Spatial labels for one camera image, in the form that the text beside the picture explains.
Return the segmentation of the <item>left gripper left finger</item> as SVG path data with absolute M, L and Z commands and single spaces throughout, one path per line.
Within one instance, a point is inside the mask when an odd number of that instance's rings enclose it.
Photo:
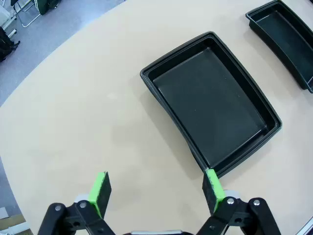
M 62 203 L 50 204 L 38 234 L 74 235 L 79 230 L 86 230 L 90 235 L 113 235 L 104 221 L 111 191 L 109 174 L 99 173 L 86 200 L 74 202 L 69 207 Z

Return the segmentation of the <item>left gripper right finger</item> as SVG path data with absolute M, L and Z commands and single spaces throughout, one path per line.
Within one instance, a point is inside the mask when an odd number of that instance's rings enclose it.
M 281 233 L 265 199 L 257 197 L 244 202 L 226 196 L 215 170 L 205 170 L 202 190 L 211 216 L 197 234 L 224 235 L 229 227 L 240 227 L 245 235 Z

